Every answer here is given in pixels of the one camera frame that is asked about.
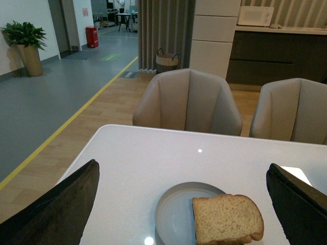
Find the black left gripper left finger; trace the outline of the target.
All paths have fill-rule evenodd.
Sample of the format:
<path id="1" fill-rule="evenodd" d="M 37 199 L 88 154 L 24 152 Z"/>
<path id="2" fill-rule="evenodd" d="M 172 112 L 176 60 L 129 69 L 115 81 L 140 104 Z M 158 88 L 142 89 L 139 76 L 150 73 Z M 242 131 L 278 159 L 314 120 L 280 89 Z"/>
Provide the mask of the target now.
<path id="1" fill-rule="evenodd" d="M 99 178 L 99 164 L 92 159 L 1 223 L 1 244 L 79 244 Z"/>

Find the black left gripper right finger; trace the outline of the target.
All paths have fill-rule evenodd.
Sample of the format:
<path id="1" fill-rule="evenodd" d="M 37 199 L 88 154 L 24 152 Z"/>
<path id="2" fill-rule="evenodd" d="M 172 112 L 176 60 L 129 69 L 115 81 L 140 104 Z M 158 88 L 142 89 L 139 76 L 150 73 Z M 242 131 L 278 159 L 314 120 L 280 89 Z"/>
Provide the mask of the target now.
<path id="1" fill-rule="evenodd" d="M 275 163 L 266 184 L 289 243 L 326 244 L 326 195 Z"/>

